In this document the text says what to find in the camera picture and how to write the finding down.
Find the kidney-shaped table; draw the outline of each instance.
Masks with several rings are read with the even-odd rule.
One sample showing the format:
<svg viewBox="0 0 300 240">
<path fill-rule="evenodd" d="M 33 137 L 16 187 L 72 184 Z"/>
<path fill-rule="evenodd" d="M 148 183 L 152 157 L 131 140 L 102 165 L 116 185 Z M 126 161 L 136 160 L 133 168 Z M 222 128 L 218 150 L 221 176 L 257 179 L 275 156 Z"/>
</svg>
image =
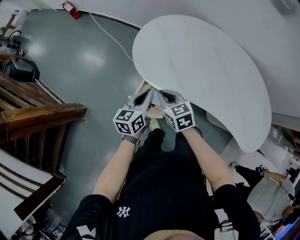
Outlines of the kidney-shaped table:
<svg viewBox="0 0 300 240">
<path fill-rule="evenodd" d="M 190 16 L 156 18 L 137 34 L 133 60 L 149 84 L 178 91 L 216 117 L 244 152 L 265 141 L 271 106 L 263 78 L 245 50 L 220 29 Z"/>
</svg>

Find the red object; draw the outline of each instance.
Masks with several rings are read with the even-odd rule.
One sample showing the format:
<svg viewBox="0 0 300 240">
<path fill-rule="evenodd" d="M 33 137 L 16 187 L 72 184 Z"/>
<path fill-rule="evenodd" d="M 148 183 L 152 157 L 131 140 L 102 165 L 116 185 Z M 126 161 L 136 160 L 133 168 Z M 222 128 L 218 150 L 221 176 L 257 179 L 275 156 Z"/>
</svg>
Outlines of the red object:
<svg viewBox="0 0 300 240">
<path fill-rule="evenodd" d="M 62 4 L 62 7 L 71 14 L 72 17 L 74 17 L 74 19 L 78 19 L 81 16 L 81 13 L 78 12 L 78 10 L 74 7 L 74 5 L 72 3 L 70 3 L 69 1 L 65 1 Z"/>
</svg>

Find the black shirt sleeve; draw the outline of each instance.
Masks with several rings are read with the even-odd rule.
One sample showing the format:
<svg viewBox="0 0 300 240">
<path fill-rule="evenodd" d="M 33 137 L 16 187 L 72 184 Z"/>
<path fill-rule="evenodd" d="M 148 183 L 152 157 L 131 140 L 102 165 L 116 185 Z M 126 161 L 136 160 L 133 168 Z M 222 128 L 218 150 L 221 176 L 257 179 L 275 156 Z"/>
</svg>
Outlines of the black shirt sleeve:
<svg viewBox="0 0 300 240">
<path fill-rule="evenodd" d="M 215 209 L 224 209 L 229 221 L 239 232 L 239 239 L 260 238 L 258 219 L 243 194 L 233 185 L 223 185 L 214 194 Z"/>
<path fill-rule="evenodd" d="M 81 240 L 77 227 L 86 225 L 89 231 L 103 222 L 112 208 L 111 201 L 102 195 L 89 195 L 82 199 L 77 211 L 72 216 L 61 240 Z"/>
</svg>

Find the black t-shirt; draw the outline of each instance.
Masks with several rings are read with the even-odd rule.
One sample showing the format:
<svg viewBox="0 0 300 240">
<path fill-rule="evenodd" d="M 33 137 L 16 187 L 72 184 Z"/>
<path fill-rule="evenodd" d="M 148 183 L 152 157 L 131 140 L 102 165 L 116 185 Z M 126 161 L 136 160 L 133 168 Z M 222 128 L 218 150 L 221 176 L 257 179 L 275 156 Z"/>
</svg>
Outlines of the black t-shirt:
<svg viewBox="0 0 300 240">
<path fill-rule="evenodd" d="M 241 192 L 224 185 L 209 197 L 198 163 L 168 153 L 135 160 L 126 184 L 112 205 L 102 195 L 85 197 L 62 240 L 80 240 L 77 227 L 96 228 L 99 240 L 143 240 L 159 230 L 188 230 L 205 240 L 219 227 L 214 209 L 224 209 L 239 239 L 256 240 L 260 227 Z"/>
</svg>

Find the white shirt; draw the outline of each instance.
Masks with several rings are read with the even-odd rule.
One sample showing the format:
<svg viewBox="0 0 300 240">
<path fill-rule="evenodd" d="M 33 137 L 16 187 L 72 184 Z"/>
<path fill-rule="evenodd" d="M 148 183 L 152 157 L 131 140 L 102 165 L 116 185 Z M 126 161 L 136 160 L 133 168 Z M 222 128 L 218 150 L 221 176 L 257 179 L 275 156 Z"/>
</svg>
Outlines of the white shirt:
<svg viewBox="0 0 300 240">
<path fill-rule="evenodd" d="M 282 218 L 285 207 L 292 204 L 288 194 L 295 195 L 295 188 L 289 178 L 282 184 L 271 178 L 263 178 L 251 191 L 247 202 L 266 220 L 276 221 Z"/>
</svg>

